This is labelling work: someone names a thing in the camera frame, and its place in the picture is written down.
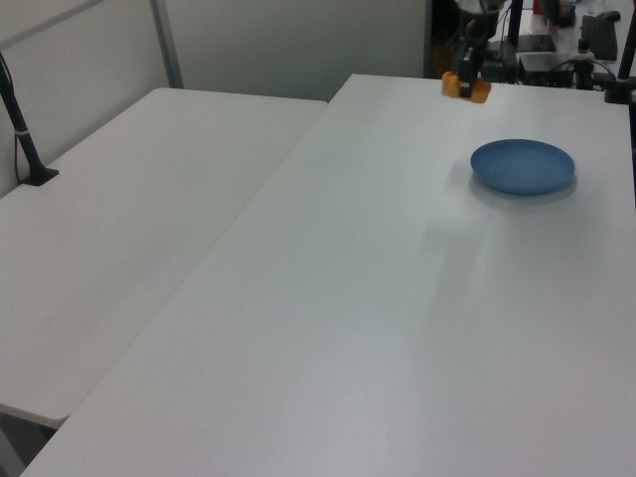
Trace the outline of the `black Franka gripper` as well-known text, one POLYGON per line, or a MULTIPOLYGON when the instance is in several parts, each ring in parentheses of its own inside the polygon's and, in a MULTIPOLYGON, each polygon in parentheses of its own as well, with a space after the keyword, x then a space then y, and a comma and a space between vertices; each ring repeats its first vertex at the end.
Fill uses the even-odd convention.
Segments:
POLYGON ((498 20, 498 10, 487 10, 485 13, 460 11, 457 40, 468 47, 459 61, 462 98, 471 96, 474 80, 481 77, 485 58, 483 46, 496 34, 498 20))

